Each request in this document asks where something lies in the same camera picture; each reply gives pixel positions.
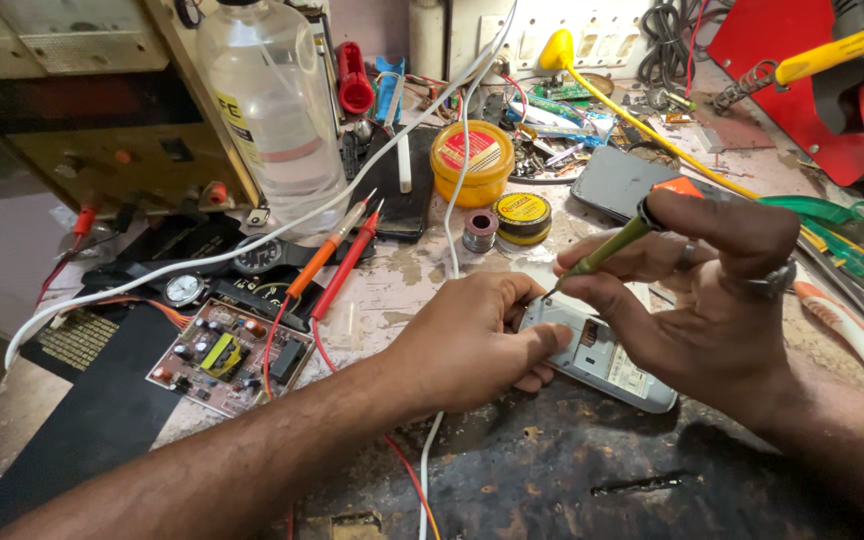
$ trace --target yellow plug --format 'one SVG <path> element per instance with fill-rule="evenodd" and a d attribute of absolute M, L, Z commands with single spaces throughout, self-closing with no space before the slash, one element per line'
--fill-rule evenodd
<path fill-rule="evenodd" d="M 538 55 L 538 65 L 544 69 L 569 69 L 574 58 L 572 33 L 562 28 L 549 36 L 542 54 Z"/>

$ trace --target white mobile phone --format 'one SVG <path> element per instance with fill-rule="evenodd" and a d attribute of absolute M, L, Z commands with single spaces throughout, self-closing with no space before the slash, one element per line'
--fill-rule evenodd
<path fill-rule="evenodd" d="M 675 405 L 679 393 L 634 364 L 602 320 L 550 297 L 529 303 L 519 329 L 540 323 L 572 329 L 568 348 L 548 360 L 559 372 L 642 411 L 666 412 Z"/>

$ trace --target watch face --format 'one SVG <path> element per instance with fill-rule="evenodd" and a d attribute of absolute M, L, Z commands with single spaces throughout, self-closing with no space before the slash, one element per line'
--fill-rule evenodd
<path fill-rule="evenodd" d="M 239 242 L 237 247 L 241 248 L 242 246 L 251 244 L 264 236 L 265 234 L 249 236 Z M 246 251 L 236 256 L 234 266 L 243 274 L 261 274 L 276 266 L 276 262 L 281 255 L 282 249 L 280 249 L 279 240 L 271 240 L 251 251 Z"/>
<path fill-rule="evenodd" d="M 205 283 L 202 278 L 194 274 L 173 277 L 165 285 L 165 299 L 172 306 L 180 308 L 199 298 L 204 288 Z"/>

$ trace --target screwdriver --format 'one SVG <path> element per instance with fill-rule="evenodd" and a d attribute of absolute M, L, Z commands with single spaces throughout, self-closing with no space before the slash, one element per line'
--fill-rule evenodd
<path fill-rule="evenodd" d="M 359 256 L 362 255 L 363 250 L 366 249 L 369 240 L 372 240 L 376 235 L 378 213 L 382 210 L 383 203 L 385 203 L 385 199 L 378 202 L 378 207 L 372 215 L 366 219 L 366 222 L 362 224 L 362 227 L 359 227 L 359 233 L 356 234 L 355 241 L 352 242 L 352 245 L 348 248 L 348 253 L 346 253 L 345 258 L 342 259 L 342 264 L 339 265 L 339 269 L 335 271 L 335 275 L 332 276 L 332 279 L 328 283 L 328 287 L 325 288 L 325 292 L 321 293 L 321 297 L 315 304 L 315 308 L 312 309 L 313 320 L 320 321 L 326 316 L 326 312 L 329 310 L 332 300 L 335 299 L 335 295 L 339 293 L 339 289 L 342 289 L 342 284 L 346 282 L 346 278 L 353 270 L 353 266 L 358 263 Z"/>
<path fill-rule="evenodd" d="M 649 211 L 649 205 L 642 198 L 638 202 L 638 215 L 631 218 L 629 223 L 625 224 L 618 233 L 606 240 L 606 243 L 590 254 L 579 259 L 574 266 L 562 274 L 555 282 L 555 287 L 552 288 L 542 300 L 552 296 L 556 291 L 562 289 L 562 283 L 573 276 L 588 276 L 598 271 L 599 266 L 612 258 L 613 255 L 625 249 L 626 246 L 641 239 L 651 232 L 663 233 L 668 231 L 668 228 L 659 222 Z"/>
<path fill-rule="evenodd" d="M 326 238 L 321 244 L 321 247 L 318 248 L 315 256 L 312 257 L 312 260 L 305 265 L 305 268 L 302 268 L 298 277 L 296 277 L 292 281 L 292 284 L 289 285 L 289 288 L 285 290 L 286 295 L 291 296 L 296 300 L 299 299 L 299 295 L 306 290 L 306 287 L 308 287 L 312 278 L 314 278 L 319 270 L 326 265 L 326 261 L 329 260 L 329 257 L 332 257 L 332 254 L 335 253 L 336 249 L 338 249 L 339 244 L 341 244 L 349 235 L 349 231 L 353 229 L 355 223 L 358 222 L 359 218 L 362 217 L 363 214 L 365 214 L 366 204 L 369 203 L 369 199 L 372 198 L 377 189 L 378 188 L 371 190 L 371 193 L 369 193 L 365 199 L 355 202 L 352 209 L 342 217 L 339 224 L 332 229 L 330 236 Z"/>

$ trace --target orange probe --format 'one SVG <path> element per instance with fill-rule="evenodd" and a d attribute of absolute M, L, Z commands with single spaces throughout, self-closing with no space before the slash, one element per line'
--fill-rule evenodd
<path fill-rule="evenodd" d="M 323 266 L 326 265 L 326 261 L 332 257 L 332 254 L 335 253 L 335 250 L 338 249 L 339 244 L 342 243 L 343 240 L 349 235 L 349 231 L 353 229 L 355 223 L 358 222 L 359 218 L 362 217 L 366 212 L 366 204 L 369 202 L 369 199 L 376 193 L 376 190 L 371 190 L 365 199 L 362 199 L 359 202 L 355 202 L 355 205 L 352 207 L 348 213 L 342 217 L 342 221 L 339 222 L 335 228 L 332 229 L 332 233 L 328 238 L 325 239 L 325 242 L 322 243 L 321 247 L 316 251 L 315 256 L 312 257 L 312 260 L 309 261 L 308 264 L 305 265 L 305 268 L 302 268 L 298 277 L 296 277 L 292 284 L 289 285 L 289 288 L 285 290 L 285 294 L 291 296 L 292 298 L 298 300 L 299 295 L 306 290 L 309 282 L 312 281 L 312 278 L 322 269 Z"/>

